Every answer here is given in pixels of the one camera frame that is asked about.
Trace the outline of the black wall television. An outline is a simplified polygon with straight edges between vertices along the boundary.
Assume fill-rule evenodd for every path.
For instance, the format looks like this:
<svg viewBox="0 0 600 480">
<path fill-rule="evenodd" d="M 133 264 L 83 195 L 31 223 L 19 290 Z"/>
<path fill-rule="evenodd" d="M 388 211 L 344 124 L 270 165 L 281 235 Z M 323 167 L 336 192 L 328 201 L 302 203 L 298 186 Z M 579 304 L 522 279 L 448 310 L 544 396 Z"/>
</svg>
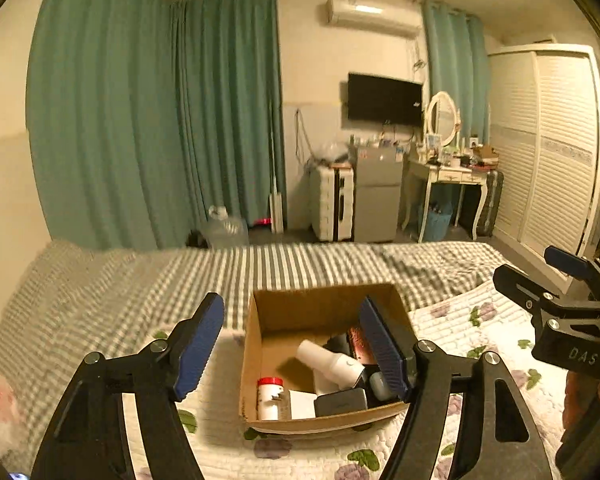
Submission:
<svg viewBox="0 0 600 480">
<path fill-rule="evenodd" d="M 350 120 L 419 127 L 422 122 L 422 84 L 359 73 L 347 83 Z"/>
</svg>

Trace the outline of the white plug charger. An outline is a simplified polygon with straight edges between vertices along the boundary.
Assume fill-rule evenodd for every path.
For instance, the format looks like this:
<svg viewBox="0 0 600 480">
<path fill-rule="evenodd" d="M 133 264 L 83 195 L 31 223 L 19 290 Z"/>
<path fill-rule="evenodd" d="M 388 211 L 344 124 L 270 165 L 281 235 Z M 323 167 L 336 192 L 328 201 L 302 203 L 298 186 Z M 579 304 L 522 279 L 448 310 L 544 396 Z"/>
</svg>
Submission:
<svg viewBox="0 0 600 480">
<path fill-rule="evenodd" d="M 318 370 L 313 371 L 313 382 L 314 391 L 317 396 L 324 396 L 324 394 L 331 394 L 339 391 L 338 385 L 328 380 Z"/>
</svg>

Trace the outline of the small grey refrigerator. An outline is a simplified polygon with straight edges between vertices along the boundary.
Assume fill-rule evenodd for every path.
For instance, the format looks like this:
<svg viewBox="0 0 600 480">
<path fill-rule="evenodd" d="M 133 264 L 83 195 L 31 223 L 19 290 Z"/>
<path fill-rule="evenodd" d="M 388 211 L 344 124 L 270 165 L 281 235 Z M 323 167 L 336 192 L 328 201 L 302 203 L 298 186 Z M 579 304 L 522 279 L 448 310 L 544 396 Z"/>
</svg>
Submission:
<svg viewBox="0 0 600 480">
<path fill-rule="evenodd" d="M 395 148 L 359 146 L 353 150 L 353 239 L 392 242 L 398 230 L 403 162 Z"/>
</svg>

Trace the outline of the white bottle red cap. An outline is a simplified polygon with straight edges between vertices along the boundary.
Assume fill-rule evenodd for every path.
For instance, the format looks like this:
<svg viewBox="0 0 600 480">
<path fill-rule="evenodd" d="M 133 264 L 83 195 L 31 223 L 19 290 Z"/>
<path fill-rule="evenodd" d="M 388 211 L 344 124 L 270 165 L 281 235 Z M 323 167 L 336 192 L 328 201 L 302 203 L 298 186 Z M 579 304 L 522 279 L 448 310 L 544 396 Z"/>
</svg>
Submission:
<svg viewBox="0 0 600 480">
<path fill-rule="evenodd" d="M 265 376 L 257 382 L 257 413 L 259 420 L 279 420 L 285 408 L 285 387 L 282 378 Z"/>
</svg>

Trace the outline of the teal curtain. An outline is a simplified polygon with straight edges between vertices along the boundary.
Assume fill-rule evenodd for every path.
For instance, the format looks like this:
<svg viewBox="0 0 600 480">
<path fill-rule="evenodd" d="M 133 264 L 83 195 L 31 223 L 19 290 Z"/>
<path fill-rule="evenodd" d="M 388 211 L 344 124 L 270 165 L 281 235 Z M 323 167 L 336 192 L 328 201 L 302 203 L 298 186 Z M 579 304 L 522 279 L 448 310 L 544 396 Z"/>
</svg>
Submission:
<svg viewBox="0 0 600 480">
<path fill-rule="evenodd" d="M 488 140 L 490 67 L 480 18 L 438 0 L 422 2 L 430 92 L 446 92 L 460 110 L 466 140 Z"/>
<path fill-rule="evenodd" d="M 43 0 L 26 123 L 50 236 L 180 247 L 284 186 L 277 0 Z"/>
</svg>

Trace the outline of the clear water jug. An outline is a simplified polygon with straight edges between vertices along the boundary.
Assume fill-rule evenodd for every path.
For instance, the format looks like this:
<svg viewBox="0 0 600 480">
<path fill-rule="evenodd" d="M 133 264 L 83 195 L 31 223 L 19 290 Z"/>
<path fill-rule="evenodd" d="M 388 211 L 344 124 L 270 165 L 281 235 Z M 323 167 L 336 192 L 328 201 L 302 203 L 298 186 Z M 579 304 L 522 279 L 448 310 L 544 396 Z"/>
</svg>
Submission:
<svg viewBox="0 0 600 480">
<path fill-rule="evenodd" d="M 211 206 L 200 232 L 214 250 L 249 245 L 248 226 L 244 219 L 232 216 L 224 206 Z"/>
</svg>

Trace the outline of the red rose card box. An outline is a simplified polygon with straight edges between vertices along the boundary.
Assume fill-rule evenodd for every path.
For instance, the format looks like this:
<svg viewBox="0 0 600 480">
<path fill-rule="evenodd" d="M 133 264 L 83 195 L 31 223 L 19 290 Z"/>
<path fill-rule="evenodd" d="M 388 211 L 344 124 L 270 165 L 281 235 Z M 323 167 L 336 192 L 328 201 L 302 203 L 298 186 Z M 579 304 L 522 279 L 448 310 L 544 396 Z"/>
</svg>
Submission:
<svg viewBox="0 0 600 480">
<path fill-rule="evenodd" d="M 364 330 L 360 326 L 353 326 L 347 330 L 347 338 L 352 358 L 363 365 L 375 365 L 376 359 Z"/>
</svg>

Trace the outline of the grey checked bed sheet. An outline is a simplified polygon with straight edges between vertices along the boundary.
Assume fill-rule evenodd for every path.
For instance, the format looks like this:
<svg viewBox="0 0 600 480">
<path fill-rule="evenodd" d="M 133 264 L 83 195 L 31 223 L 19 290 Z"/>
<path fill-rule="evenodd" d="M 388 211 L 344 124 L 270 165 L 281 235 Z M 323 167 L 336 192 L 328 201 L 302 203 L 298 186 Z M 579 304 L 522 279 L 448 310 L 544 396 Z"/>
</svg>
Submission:
<svg viewBox="0 0 600 480">
<path fill-rule="evenodd" d="M 469 292 L 504 262 L 488 244 L 269 244 L 234 249 L 95 252 L 53 242 L 32 261 L 0 321 L 0 374 L 20 422 L 9 467 L 32 466 L 80 359 L 125 356 L 150 332 L 191 315 L 208 292 L 225 302 L 224 326 L 241 330 L 253 292 L 391 283 L 416 310 Z"/>
</svg>

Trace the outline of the white air conditioner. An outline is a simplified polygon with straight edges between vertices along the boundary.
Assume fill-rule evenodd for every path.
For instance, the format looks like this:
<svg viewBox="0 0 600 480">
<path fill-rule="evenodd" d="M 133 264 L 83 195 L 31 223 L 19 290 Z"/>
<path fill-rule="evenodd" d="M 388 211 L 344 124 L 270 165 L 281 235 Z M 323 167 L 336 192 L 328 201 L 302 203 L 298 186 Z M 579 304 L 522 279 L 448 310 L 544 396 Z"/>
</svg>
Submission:
<svg viewBox="0 0 600 480">
<path fill-rule="evenodd" d="M 369 29 L 374 32 L 415 38 L 422 30 L 419 10 L 406 6 L 385 6 L 362 0 L 327 0 L 329 25 Z"/>
</svg>

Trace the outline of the black power adapter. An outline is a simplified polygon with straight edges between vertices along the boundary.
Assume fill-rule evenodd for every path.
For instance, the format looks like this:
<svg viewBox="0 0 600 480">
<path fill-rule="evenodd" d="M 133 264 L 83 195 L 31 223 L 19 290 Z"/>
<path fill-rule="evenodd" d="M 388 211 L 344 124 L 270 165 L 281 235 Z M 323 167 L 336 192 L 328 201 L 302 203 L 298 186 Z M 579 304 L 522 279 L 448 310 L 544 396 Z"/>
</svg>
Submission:
<svg viewBox="0 0 600 480">
<path fill-rule="evenodd" d="M 314 400 L 314 412 L 316 417 L 365 411 L 366 408 L 368 408 L 366 392 L 361 388 L 352 388 L 322 394 Z"/>
</svg>

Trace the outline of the white dressing table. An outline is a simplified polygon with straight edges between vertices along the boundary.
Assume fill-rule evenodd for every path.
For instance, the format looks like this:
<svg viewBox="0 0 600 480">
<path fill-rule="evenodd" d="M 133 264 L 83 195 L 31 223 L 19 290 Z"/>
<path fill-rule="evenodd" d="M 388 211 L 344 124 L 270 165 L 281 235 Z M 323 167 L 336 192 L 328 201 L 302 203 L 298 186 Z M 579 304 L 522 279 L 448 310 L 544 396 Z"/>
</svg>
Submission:
<svg viewBox="0 0 600 480">
<path fill-rule="evenodd" d="M 421 162 L 411 155 L 405 162 L 405 195 L 402 229 L 413 228 L 412 239 L 422 243 L 427 212 L 431 203 L 450 202 L 450 226 L 458 226 L 467 214 L 465 230 L 471 240 L 489 236 L 498 215 L 495 206 L 498 173 L 480 166 L 450 167 Z"/>
</svg>

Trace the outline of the light blue earbuds case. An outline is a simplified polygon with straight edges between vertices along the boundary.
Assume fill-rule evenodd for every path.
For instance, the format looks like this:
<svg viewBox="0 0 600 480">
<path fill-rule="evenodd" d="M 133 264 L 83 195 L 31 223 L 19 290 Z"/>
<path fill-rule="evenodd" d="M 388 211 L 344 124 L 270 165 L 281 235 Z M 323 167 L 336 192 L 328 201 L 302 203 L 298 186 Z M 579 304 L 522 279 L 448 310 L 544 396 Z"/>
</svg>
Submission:
<svg viewBox="0 0 600 480">
<path fill-rule="evenodd" d="M 396 398 L 396 395 L 385 380 L 384 374 L 381 372 L 371 374 L 370 378 L 368 378 L 368 385 L 370 386 L 370 390 L 372 390 L 375 399 L 379 403 L 393 401 Z"/>
</svg>

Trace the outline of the brown cardboard box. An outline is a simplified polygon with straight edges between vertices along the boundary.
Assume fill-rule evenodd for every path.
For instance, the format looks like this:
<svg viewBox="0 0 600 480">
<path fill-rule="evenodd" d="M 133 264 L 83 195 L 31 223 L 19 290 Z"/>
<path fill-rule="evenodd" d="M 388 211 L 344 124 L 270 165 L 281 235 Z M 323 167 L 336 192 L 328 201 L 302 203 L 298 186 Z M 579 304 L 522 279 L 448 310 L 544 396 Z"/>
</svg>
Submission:
<svg viewBox="0 0 600 480">
<path fill-rule="evenodd" d="M 405 403 L 367 385 L 379 361 L 360 323 L 365 300 L 412 327 L 389 283 L 252 294 L 238 401 L 250 427 L 284 436 L 324 434 L 405 411 Z"/>
</svg>

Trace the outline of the white handheld device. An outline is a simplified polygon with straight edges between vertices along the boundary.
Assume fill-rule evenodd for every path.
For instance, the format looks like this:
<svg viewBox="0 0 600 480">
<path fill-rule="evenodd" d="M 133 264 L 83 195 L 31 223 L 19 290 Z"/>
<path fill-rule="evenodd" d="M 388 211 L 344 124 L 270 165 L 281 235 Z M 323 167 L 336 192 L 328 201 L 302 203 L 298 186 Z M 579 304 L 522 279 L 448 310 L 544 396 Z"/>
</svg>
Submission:
<svg viewBox="0 0 600 480">
<path fill-rule="evenodd" d="M 338 385 L 339 391 L 354 388 L 364 373 L 364 365 L 342 353 L 331 352 L 310 340 L 302 340 L 296 358 L 311 370 L 318 370 Z"/>
</svg>

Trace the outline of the white louvred wardrobe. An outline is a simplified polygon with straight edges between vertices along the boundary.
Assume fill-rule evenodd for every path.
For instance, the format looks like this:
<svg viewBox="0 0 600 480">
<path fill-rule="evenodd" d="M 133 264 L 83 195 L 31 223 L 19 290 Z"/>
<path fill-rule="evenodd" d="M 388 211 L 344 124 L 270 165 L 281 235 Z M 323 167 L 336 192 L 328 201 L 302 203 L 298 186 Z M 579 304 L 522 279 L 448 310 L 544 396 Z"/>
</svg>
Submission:
<svg viewBox="0 0 600 480">
<path fill-rule="evenodd" d="M 525 44 L 490 55 L 490 142 L 504 183 L 495 222 L 532 261 L 579 255 L 600 196 L 600 72 L 583 44 Z"/>
</svg>

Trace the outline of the teal curtain left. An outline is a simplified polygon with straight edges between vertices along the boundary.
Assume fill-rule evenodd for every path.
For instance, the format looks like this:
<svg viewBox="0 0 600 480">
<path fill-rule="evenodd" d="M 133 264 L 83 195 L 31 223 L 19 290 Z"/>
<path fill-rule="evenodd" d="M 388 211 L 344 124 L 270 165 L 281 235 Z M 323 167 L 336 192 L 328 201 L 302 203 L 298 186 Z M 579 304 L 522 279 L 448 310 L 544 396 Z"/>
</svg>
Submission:
<svg viewBox="0 0 600 480">
<path fill-rule="evenodd" d="M 277 0 L 43 0 L 26 123 L 50 236 L 180 247 L 284 186 Z"/>
</svg>

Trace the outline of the white suitcase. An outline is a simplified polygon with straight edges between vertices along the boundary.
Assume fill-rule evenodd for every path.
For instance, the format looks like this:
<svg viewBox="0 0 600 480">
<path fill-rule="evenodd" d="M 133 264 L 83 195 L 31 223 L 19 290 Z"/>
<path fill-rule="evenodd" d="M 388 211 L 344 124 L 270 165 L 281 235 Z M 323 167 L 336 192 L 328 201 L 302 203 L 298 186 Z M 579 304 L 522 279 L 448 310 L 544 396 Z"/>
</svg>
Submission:
<svg viewBox="0 0 600 480">
<path fill-rule="evenodd" d="M 316 166 L 310 172 L 311 226 L 321 242 L 350 240 L 353 231 L 354 171 Z"/>
</svg>

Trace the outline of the teal curtain right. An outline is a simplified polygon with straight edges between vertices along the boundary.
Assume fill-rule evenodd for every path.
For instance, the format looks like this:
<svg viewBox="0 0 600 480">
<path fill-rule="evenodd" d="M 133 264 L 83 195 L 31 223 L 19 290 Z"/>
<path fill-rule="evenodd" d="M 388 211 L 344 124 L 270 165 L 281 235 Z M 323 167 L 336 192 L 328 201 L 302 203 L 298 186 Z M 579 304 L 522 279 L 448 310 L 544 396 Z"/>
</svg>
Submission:
<svg viewBox="0 0 600 480">
<path fill-rule="evenodd" d="M 488 140 L 490 67 L 480 18 L 438 0 L 422 2 L 430 92 L 446 92 L 460 110 L 466 140 Z"/>
</svg>

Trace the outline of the white vanity mirror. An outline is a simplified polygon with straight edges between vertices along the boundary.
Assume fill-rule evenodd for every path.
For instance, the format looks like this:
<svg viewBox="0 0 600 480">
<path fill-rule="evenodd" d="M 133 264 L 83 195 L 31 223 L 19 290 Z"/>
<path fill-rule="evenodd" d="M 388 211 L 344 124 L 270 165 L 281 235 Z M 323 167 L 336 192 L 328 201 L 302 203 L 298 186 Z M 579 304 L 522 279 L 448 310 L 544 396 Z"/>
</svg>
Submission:
<svg viewBox="0 0 600 480">
<path fill-rule="evenodd" d="M 430 150 L 441 150 L 456 142 L 460 133 L 460 109 L 448 92 L 439 91 L 429 101 L 425 112 L 425 141 Z"/>
</svg>

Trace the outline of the blue waste basket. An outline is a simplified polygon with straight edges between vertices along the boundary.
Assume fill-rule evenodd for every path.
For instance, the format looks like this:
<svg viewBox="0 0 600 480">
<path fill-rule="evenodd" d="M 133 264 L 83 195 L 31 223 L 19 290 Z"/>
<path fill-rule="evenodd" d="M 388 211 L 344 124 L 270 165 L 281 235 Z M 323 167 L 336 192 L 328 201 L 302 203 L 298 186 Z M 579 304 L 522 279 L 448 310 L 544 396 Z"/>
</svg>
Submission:
<svg viewBox="0 0 600 480">
<path fill-rule="evenodd" d="M 427 212 L 424 242 L 440 242 L 446 237 L 453 214 L 450 202 L 431 203 Z"/>
</svg>

